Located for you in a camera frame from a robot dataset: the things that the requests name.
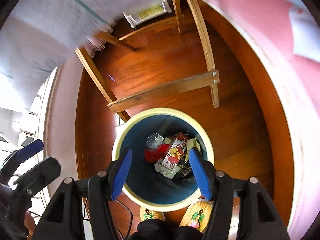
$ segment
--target trash can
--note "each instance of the trash can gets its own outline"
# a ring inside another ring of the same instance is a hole
[[[162,212],[181,209],[201,196],[193,174],[185,179],[168,179],[156,172],[154,164],[144,159],[146,140],[153,133],[164,138],[181,131],[197,138],[205,160],[214,164],[210,139],[201,125],[189,115],[170,108],[153,108],[132,117],[117,135],[112,160],[126,147],[132,150],[132,164],[124,184],[124,193],[140,206]]]

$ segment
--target wooden frame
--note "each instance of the wooden frame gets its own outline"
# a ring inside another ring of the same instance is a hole
[[[179,34],[183,33],[182,29],[182,15],[181,15],[181,8],[180,8],[180,0],[172,0],[174,10],[176,13],[176,17],[170,17],[168,19],[153,23],[151,25],[145,26],[140,30],[135,32],[129,33],[128,35],[118,39],[109,33],[106,32],[99,32],[96,34],[97,38],[103,39],[111,44],[119,46],[121,48],[130,49],[131,51],[135,51],[135,48],[123,41],[123,39],[141,32],[142,29],[152,29],[159,25],[164,25],[165,27],[172,27],[172,25],[176,24],[178,26]],[[212,103],[214,107],[219,107],[219,95],[218,95],[218,83],[220,82],[219,79],[219,72],[215,70],[215,64],[213,59],[212,48],[210,44],[210,39],[208,35],[207,28],[205,26],[204,18],[202,16],[199,4],[197,0],[187,0],[188,5],[191,9],[194,21],[196,23],[196,27],[198,29],[198,33],[200,36],[201,44],[204,50],[204,57],[207,65],[208,72],[188,77],[181,80],[176,80],[174,82],[169,82],[167,84],[159,85],[154,88],[138,92],[134,95],[128,96],[126,98],[118,100],[111,89],[107,86],[105,80],[99,73],[97,67],[93,63],[92,59],[88,55],[87,51],[84,47],[77,48],[76,54],[78,55],[81,63],[83,64],[84,68],[92,78],[93,82],[96,84],[100,92],[103,94],[105,99],[108,101],[108,107],[111,109],[112,112],[118,113],[121,119],[124,122],[127,122],[130,119],[130,116],[125,111],[130,107],[134,107],[137,105],[141,105],[143,103],[148,102],[154,97],[167,97],[174,93],[183,93],[190,90],[195,90],[198,88],[202,88],[205,86],[211,87],[211,95],[212,95]]]

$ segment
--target pink wall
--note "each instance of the pink wall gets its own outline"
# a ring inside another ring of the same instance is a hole
[[[320,210],[320,64],[292,54],[285,0],[204,0],[245,38],[265,66],[287,118],[294,158],[288,232],[299,240]]]

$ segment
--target metal screw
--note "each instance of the metal screw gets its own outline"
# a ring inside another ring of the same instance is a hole
[[[216,176],[222,178],[224,176],[224,171],[216,171]]]
[[[253,184],[256,184],[256,183],[258,183],[258,179],[256,177],[251,177],[250,182]]]
[[[12,190],[15,190],[17,187],[18,187],[18,184],[16,183],[12,186]]]
[[[107,172],[106,172],[106,171],[99,171],[99,172],[97,173],[97,175],[98,175],[99,177],[104,177],[104,176],[107,175]]]
[[[31,188],[28,188],[28,189],[27,189],[27,194],[28,194],[29,196],[32,195],[32,190],[31,190]]]
[[[72,178],[71,178],[71,177],[66,177],[66,178],[63,180],[63,182],[64,182],[65,184],[70,184],[70,183],[72,182]]]

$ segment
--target wooden floor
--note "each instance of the wooden floor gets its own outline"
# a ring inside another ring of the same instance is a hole
[[[121,37],[130,31],[129,28],[129,24],[122,20],[113,35]],[[187,31],[181,36],[177,27],[136,34],[125,40],[137,48],[135,52],[107,44],[93,60],[118,99],[205,72],[206,63],[196,26],[189,24],[185,29]],[[127,111],[133,116],[153,107],[171,107],[189,114],[210,137],[216,169],[239,179],[256,176],[273,196],[270,141],[256,95],[229,47],[210,25],[207,29],[220,74],[220,107],[213,108],[210,87],[205,87],[155,99]],[[76,150],[78,158],[84,160],[81,168],[84,176],[90,177],[108,166],[119,125],[119,117],[108,109],[106,100],[84,72],[76,116]],[[119,200],[132,210],[132,232],[136,231],[140,207],[125,195]],[[125,234],[130,221],[128,212],[119,203],[110,205],[116,227]],[[169,212],[165,214],[166,220],[178,225],[184,211]]]

